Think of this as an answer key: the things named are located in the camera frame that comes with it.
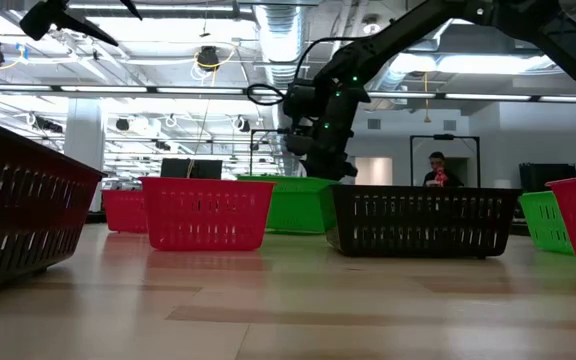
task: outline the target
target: metal frame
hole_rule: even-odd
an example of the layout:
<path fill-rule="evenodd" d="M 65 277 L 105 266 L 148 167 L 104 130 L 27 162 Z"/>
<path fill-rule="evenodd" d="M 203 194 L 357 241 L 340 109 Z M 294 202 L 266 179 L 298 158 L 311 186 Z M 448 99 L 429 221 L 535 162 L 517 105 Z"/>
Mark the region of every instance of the metal frame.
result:
<path fill-rule="evenodd" d="M 414 186 L 415 173 L 414 173 L 414 154 L 413 145 L 414 140 L 417 138 L 433 139 L 438 141 L 453 141 L 455 139 L 472 139 L 475 140 L 476 156 L 477 156 L 477 188 L 481 188 L 481 151 L 480 151 L 480 138 L 479 136 L 457 136 L 452 134 L 442 135 L 411 135 L 410 136 L 410 186 Z"/>

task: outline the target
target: black basket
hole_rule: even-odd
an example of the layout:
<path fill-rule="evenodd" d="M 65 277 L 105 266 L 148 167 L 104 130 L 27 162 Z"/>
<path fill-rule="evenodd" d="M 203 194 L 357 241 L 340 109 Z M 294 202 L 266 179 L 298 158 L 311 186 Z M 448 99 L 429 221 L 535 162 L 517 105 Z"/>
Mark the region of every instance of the black basket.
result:
<path fill-rule="evenodd" d="M 102 176 L 0 127 L 0 284 L 73 254 Z"/>
<path fill-rule="evenodd" d="M 521 190 L 330 186 L 337 227 L 328 242 L 347 256 L 498 256 Z"/>

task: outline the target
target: wall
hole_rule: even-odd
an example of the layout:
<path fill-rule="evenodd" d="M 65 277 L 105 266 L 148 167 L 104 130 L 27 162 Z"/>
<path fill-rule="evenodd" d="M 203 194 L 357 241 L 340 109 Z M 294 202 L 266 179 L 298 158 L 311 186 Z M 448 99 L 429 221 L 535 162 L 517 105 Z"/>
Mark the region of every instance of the wall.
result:
<path fill-rule="evenodd" d="M 355 166 L 359 173 L 355 180 L 357 185 L 392 185 L 393 162 L 388 157 L 358 157 Z"/>
<path fill-rule="evenodd" d="M 505 103 L 500 106 L 504 166 L 514 187 L 519 164 L 576 164 L 576 104 Z"/>
<path fill-rule="evenodd" d="M 576 104 L 497 103 L 470 117 L 481 136 L 482 183 L 520 187 L 519 164 L 576 164 Z"/>
<path fill-rule="evenodd" d="M 468 117 L 461 116 L 460 110 L 430 110 L 428 116 L 432 120 L 425 123 L 426 111 L 418 110 L 357 110 L 352 130 L 357 136 L 392 137 L 408 135 L 435 135 L 444 134 L 444 120 L 456 120 L 457 130 L 450 131 L 454 135 L 468 135 Z M 380 130 L 369 130 L 368 119 L 380 119 Z"/>
<path fill-rule="evenodd" d="M 474 145 L 470 143 L 468 145 L 474 149 Z M 434 151 L 441 151 L 447 157 L 475 158 L 474 152 L 459 140 L 433 141 L 431 139 L 416 139 L 413 159 L 416 185 L 421 185 L 424 176 L 430 171 L 428 156 Z M 355 137 L 348 141 L 346 152 L 350 156 L 357 158 L 387 157 L 392 159 L 393 185 L 410 185 L 409 137 L 393 136 L 388 139 L 367 136 Z"/>

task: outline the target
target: computer monitor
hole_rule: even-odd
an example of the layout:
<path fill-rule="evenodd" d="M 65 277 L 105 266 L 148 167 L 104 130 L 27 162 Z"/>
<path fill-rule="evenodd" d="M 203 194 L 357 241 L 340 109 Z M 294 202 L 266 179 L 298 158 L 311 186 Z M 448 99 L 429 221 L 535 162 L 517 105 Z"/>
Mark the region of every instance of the computer monitor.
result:
<path fill-rule="evenodd" d="M 195 160 L 190 178 L 221 179 L 221 160 Z M 188 174 L 190 159 L 163 159 L 161 162 L 161 177 L 185 178 Z"/>

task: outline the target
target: green basket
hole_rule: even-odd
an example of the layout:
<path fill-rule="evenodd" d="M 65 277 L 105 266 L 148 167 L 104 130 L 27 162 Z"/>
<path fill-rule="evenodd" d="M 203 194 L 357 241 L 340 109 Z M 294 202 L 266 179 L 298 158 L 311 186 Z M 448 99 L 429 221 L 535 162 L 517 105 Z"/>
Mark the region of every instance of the green basket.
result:
<path fill-rule="evenodd" d="M 239 180 L 277 183 L 266 229 L 323 234 L 336 224 L 328 185 L 338 184 L 337 181 L 287 176 L 240 176 Z"/>
<path fill-rule="evenodd" d="M 552 191 L 524 194 L 519 201 L 536 247 L 546 251 L 574 254 Z"/>

